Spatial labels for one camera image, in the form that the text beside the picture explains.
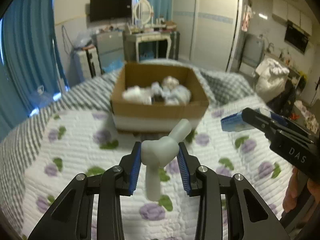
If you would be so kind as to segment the person right hand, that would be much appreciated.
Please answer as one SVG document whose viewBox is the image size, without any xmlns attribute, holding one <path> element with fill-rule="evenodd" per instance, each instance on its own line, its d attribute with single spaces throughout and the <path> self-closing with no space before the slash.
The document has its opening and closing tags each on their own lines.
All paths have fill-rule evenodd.
<svg viewBox="0 0 320 240">
<path fill-rule="evenodd" d="M 296 167 L 292 170 L 292 176 L 290 178 L 285 198 L 283 200 L 283 209 L 286 213 L 293 210 L 297 205 L 297 198 L 298 198 L 298 169 Z M 306 222 L 315 211 L 317 205 L 319 204 L 319 183 L 314 182 L 311 179 L 308 179 L 307 182 L 308 191 L 314 197 L 315 202 L 312 207 L 310 207 L 308 213 L 305 215 L 303 220 Z"/>
</svg>

